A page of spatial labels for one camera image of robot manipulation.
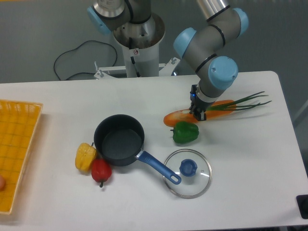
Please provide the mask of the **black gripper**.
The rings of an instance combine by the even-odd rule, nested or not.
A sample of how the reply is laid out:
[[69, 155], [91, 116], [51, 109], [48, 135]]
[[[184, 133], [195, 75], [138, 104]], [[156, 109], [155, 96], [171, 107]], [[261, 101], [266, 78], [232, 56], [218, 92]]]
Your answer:
[[193, 115], [197, 121], [206, 121], [205, 111], [213, 104], [213, 102], [205, 102], [197, 95], [197, 85], [192, 85], [191, 87], [190, 100], [190, 114]]

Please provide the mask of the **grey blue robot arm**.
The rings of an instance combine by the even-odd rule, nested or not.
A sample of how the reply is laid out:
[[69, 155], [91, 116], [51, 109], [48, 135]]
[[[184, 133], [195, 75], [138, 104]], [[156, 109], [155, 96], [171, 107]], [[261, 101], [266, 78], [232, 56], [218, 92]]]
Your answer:
[[[199, 77], [191, 89], [191, 114], [199, 121], [232, 85], [238, 75], [236, 62], [217, 51], [238, 38], [249, 25], [246, 13], [226, 0], [200, 0], [207, 26], [200, 31], [183, 30], [173, 47]], [[162, 19], [152, 12], [149, 0], [97, 0], [87, 9], [102, 34], [112, 33], [122, 47], [128, 77], [159, 74], [159, 43], [165, 35]]]

